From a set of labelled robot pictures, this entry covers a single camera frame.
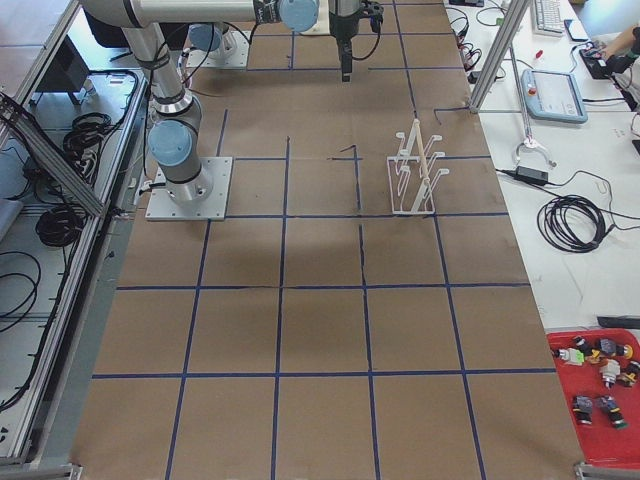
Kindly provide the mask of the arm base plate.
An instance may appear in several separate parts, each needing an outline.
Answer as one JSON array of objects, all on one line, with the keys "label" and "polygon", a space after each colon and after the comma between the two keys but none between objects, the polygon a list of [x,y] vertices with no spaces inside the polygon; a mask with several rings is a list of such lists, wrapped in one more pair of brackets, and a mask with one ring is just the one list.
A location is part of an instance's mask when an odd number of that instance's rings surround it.
[{"label": "arm base plate", "polygon": [[232,157],[201,157],[201,171],[189,183],[175,184],[158,167],[146,208],[149,221],[223,221],[232,178]]},{"label": "arm base plate", "polygon": [[200,65],[217,70],[244,70],[248,64],[250,45],[242,33],[229,30],[222,36],[219,48],[210,53],[206,49],[194,48],[189,53],[186,67],[194,69]]}]

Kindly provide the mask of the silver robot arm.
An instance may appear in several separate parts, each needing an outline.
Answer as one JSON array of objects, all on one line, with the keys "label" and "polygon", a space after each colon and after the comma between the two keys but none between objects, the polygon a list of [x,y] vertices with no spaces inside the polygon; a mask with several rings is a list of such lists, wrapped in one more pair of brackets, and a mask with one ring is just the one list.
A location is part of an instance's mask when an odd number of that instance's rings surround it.
[{"label": "silver robot arm", "polygon": [[187,88],[171,56],[163,23],[284,23],[305,32],[316,23],[316,1],[85,1],[84,11],[122,30],[151,87],[151,105],[159,116],[147,144],[165,177],[163,198],[176,208],[175,219],[201,219],[215,204],[222,217],[230,180],[220,171],[222,158],[197,153],[202,108]]}]

